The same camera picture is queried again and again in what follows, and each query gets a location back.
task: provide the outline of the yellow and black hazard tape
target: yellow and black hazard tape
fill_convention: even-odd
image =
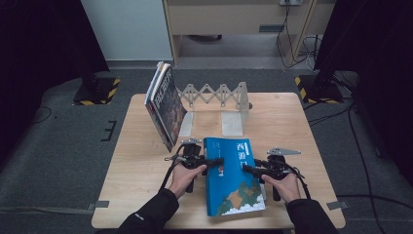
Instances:
[[[101,99],[101,100],[89,100],[89,99],[83,99],[83,100],[78,100],[74,101],[73,104],[75,105],[95,105],[95,104],[108,104],[112,100],[112,98],[115,96],[116,90],[118,89],[118,85],[121,82],[121,79],[114,79],[113,84],[111,87],[111,90],[109,91],[107,98]]]
[[[341,99],[336,98],[312,98],[308,96],[306,89],[304,88],[303,82],[300,77],[295,77],[295,84],[297,85],[300,96],[305,103],[340,103]]]

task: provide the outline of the metal bookend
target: metal bookend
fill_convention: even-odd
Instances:
[[[197,99],[205,103],[219,101],[223,136],[235,137],[244,135],[244,123],[249,110],[246,82],[240,82],[234,91],[230,91],[225,84],[221,84],[216,91],[209,84],[205,84],[199,91],[192,84],[188,84],[183,91],[177,90],[181,99],[185,99],[189,107],[193,109],[193,111],[188,111],[185,115],[179,133],[180,137],[191,136],[194,115],[197,113],[197,111],[194,111]],[[231,108],[229,100],[234,101],[235,108]]]

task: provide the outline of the white wall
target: white wall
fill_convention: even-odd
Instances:
[[[82,0],[106,60],[172,60],[162,0]]]

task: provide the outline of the wooden tabletop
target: wooden tabletop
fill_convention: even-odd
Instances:
[[[319,155],[301,102],[293,93],[249,93],[249,110],[244,136],[250,139],[254,158],[265,160],[275,146],[301,151],[285,156],[305,177],[310,194],[318,200],[337,228],[345,225],[340,209],[330,211],[327,203],[337,201],[324,163]],[[107,208],[96,208],[92,219],[95,228],[117,228],[157,194],[170,162],[168,153],[143,105],[144,95],[135,95],[122,127],[99,201],[109,201]],[[219,103],[196,102],[192,137],[223,137]],[[180,137],[178,142],[188,137]],[[179,199],[180,207],[166,228],[170,229],[259,229],[293,228],[283,202],[272,200],[272,187],[266,184],[266,210],[220,217],[207,216],[206,180],[198,176],[194,192]]]

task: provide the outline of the black curtain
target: black curtain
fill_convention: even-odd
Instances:
[[[357,72],[354,98],[378,153],[413,185],[412,9],[410,0],[337,0],[316,69]]]
[[[108,71],[80,0],[0,0],[0,165],[50,87]]]

